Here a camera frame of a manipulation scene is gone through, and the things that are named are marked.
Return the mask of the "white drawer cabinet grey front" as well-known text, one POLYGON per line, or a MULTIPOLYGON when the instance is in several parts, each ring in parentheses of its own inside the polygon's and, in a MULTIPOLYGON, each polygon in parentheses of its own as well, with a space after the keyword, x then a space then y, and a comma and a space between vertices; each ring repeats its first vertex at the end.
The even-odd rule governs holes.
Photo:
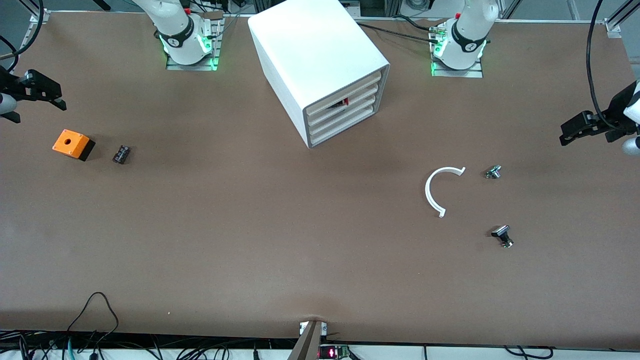
POLYGON ((390 63, 339 0, 285 0, 247 25, 263 74, 307 148, 307 108, 382 71, 368 118, 378 112, 390 63))

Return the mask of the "circuit board with red display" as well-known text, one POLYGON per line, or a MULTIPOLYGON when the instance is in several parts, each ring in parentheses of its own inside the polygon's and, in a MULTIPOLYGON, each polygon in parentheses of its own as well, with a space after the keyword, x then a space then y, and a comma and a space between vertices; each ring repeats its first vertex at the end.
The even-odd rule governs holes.
POLYGON ((318 360, 350 359, 351 351, 347 345, 322 345, 318 347, 318 360))

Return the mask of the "orange button enclosure box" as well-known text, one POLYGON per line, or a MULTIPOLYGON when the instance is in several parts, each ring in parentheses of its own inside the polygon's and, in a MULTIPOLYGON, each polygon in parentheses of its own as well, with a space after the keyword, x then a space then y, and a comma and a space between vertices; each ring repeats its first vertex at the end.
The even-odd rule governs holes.
POLYGON ((96 142, 88 136, 64 129, 53 144, 52 150, 66 157, 86 162, 95 145, 96 142))

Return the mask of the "grey left arm base plate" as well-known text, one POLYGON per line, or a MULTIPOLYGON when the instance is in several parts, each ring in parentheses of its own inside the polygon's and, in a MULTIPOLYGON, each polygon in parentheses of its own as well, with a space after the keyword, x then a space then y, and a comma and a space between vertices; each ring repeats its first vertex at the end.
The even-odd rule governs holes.
POLYGON ((483 78, 482 60, 478 59, 473 66, 467 69, 454 69, 446 66, 441 59, 432 59, 430 66, 432 76, 442 76, 450 78, 483 78))

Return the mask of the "grey metal mounting bar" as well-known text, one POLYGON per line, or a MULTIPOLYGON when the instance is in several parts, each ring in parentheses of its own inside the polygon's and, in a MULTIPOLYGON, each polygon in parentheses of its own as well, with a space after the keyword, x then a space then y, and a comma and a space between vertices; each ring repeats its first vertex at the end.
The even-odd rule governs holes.
POLYGON ((322 339, 327 336, 327 323, 309 320, 299 324, 300 336, 287 360, 318 360, 322 339))

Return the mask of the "white semicircular plastic bracket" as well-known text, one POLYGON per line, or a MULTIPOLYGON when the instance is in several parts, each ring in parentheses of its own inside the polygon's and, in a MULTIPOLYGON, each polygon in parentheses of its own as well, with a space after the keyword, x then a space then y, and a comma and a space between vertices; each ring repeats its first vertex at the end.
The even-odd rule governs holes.
POLYGON ((447 210, 446 208, 441 207, 441 205, 439 205, 439 203, 434 199, 434 196, 432 195, 432 192, 431 192, 432 181, 434 180, 436 175, 439 175, 442 173, 450 173, 450 174, 455 174, 457 176, 462 176, 465 171, 466 171, 466 167, 464 166, 460 168, 452 167, 452 166, 441 167, 432 171, 432 173, 430 173, 429 177, 425 181, 423 191, 425 194, 426 201, 430 205, 430 207, 434 209, 435 212, 438 213, 438 217, 440 219, 445 217, 447 210))

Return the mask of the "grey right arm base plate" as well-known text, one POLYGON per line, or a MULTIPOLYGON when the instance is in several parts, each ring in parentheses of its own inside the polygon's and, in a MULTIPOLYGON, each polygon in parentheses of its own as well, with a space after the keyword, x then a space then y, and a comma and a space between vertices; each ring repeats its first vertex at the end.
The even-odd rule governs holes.
POLYGON ((221 55, 226 19, 200 18, 181 47, 174 38, 159 39, 166 55, 166 69, 175 71, 216 71, 221 55))

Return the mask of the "white plastic drawer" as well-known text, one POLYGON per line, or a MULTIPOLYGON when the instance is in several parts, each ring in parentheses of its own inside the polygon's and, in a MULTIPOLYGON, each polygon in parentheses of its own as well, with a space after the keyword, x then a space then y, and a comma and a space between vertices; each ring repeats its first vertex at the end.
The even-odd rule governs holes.
POLYGON ((309 115, 310 146, 315 147, 371 116, 377 94, 378 85, 370 85, 309 115))
POLYGON ((361 98, 327 120, 314 126, 308 125, 307 146, 313 148, 372 116, 375 113, 376 102, 374 95, 361 98))
POLYGON ((306 109, 308 129, 312 136, 342 126, 362 109, 375 103, 381 77, 371 75, 328 96, 306 109))
POLYGON ((376 95, 382 77, 383 72, 381 70, 375 71, 363 79, 357 80, 354 84, 327 96, 327 98, 320 100, 318 103, 310 105, 306 109, 308 125, 318 125, 329 117, 335 116, 338 112, 347 109, 350 105, 354 105, 361 98, 376 95))

